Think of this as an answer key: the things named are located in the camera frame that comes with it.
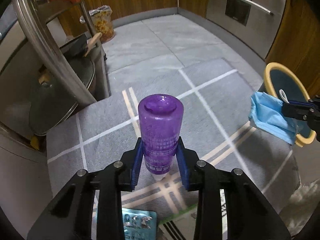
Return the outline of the purple plastic bottle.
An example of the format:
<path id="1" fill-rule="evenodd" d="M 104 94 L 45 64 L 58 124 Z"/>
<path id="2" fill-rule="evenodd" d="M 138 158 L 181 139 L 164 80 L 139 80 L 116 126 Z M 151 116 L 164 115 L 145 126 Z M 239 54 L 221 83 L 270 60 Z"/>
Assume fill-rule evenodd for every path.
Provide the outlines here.
<path id="1" fill-rule="evenodd" d="M 149 95 L 138 105 L 145 166 L 156 181 L 172 167 L 183 113 L 183 103 L 168 94 Z"/>

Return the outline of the white green medicine box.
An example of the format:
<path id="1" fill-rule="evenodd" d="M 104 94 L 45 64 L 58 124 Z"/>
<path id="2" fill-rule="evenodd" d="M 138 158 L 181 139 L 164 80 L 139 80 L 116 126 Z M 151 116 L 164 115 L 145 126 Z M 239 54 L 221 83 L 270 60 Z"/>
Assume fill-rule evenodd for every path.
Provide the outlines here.
<path id="1" fill-rule="evenodd" d="M 160 221 L 156 239 L 194 239 L 197 204 Z"/>

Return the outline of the steel kitchen shelf rack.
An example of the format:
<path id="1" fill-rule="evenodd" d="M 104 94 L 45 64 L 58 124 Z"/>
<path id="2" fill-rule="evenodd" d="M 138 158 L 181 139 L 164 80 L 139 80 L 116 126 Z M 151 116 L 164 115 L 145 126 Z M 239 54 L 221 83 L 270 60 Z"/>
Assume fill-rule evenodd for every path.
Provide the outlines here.
<path id="1" fill-rule="evenodd" d="M 105 72 L 106 54 L 101 42 L 86 56 L 95 65 L 95 91 L 91 93 L 61 53 L 48 23 L 80 5 L 89 17 L 84 0 L 3 0 L 1 3 L 1 132 L 22 143 L 35 136 L 29 126 L 29 111 L 40 85 L 52 77 L 77 100 L 76 111 L 109 96 Z M 88 20 L 88 38 L 97 32 Z"/>

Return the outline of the wooden kitchen cabinets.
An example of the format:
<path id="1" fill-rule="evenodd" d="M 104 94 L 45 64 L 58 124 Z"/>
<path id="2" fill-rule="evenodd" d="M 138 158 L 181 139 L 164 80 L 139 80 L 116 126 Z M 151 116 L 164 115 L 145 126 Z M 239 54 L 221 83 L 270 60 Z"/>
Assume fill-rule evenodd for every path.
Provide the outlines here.
<path id="1" fill-rule="evenodd" d="M 139 19 L 181 14 L 212 31 L 263 73 L 270 62 L 285 65 L 302 81 L 310 95 L 319 93 L 319 0 L 286 0 L 280 26 L 265 59 L 233 34 L 206 19 L 208 0 L 84 0 L 89 9 L 111 7 L 112 20 L 121 26 Z"/>

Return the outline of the blue bin with yellow rim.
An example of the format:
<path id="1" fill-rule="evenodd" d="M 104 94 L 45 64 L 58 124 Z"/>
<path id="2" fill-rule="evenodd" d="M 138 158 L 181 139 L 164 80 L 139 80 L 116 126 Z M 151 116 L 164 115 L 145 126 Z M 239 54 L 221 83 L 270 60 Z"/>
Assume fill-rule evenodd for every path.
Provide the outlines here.
<path id="1" fill-rule="evenodd" d="M 282 96 L 286 96 L 288 101 L 299 102 L 308 102 L 311 99 L 299 78 L 280 63 L 268 63 L 264 70 L 263 80 L 264 83 L 260 87 L 260 91 L 275 98 L 281 99 Z M 316 138 L 316 132 L 308 127 L 306 121 L 296 121 L 299 131 L 295 144 L 299 147 L 311 144 Z"/>

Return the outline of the stainless steel oven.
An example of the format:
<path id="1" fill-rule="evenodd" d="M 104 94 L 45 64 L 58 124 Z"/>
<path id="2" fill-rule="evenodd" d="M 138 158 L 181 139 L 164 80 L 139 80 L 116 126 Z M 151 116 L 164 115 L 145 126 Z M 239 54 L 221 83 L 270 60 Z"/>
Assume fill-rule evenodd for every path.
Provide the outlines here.
<path id="1" fill-rule="evenodd" d="M 286 0 L 208 0 L 206 19 L 265 59 L 278 32 Z"/>

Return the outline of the glass lidded pot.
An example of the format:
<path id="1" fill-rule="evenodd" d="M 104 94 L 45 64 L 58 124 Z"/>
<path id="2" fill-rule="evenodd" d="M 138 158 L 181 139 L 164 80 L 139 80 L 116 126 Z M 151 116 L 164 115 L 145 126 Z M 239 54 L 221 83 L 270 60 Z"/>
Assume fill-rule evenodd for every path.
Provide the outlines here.
<path id="1" fill-rule="evenodd" d="M 91 93 L 95 91 L 95 65 L 87 57 L 71 59 L 69 64 Z M 40 88 L 31 102 L 29 111 L 29 126 L 35 135 L 46 133 L 65 121 L 78 107 L 78 102 L 52 77 Z"/>

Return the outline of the teal pill blister pack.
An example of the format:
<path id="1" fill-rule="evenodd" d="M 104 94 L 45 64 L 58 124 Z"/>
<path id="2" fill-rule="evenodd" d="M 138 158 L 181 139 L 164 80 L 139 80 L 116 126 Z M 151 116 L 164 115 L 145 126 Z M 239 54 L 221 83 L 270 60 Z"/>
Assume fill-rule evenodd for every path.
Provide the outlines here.
<path id="1" fill-rule="evenodd" d="M 157 213 L 122 208 L 125 239 L 155 240 L 157 232 Z"/>

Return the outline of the grey checked floor mat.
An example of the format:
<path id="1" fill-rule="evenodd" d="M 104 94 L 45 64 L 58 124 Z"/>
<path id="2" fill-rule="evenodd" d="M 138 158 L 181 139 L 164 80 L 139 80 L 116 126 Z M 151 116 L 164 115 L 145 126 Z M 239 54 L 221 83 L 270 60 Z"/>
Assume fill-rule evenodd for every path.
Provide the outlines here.
<path id="1" fill-rule="evenodd" d="M 223 59 L 184 69 L 141 69 L 111 76 L 111 97 L 94 103 L 47 134 L 49 178 L 57 194 L 79 169 L 102 170 L 134 148 L 146 154 L 125 208 L 157 213 L 167 239 L 193 239 L 197 192 L 181 182 L 176 145 L 215 168 L 242 169 L 279 212 L 299 187 L 292 147 L 255 127 L 248 115 L 254 89 Z"/>

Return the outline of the blue face mask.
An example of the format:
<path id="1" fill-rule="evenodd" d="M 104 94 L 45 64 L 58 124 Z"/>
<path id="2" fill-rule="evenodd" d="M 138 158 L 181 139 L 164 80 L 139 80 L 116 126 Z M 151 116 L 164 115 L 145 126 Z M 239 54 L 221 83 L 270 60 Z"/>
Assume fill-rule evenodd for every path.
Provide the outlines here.
<path id="1" fill-rule="evenodd" d="M 283 103 L 265 92 L 254 92 L 248 119 L 255 128 L 293 145 L 299 128 L 296 120 L 283 116 Z"/>

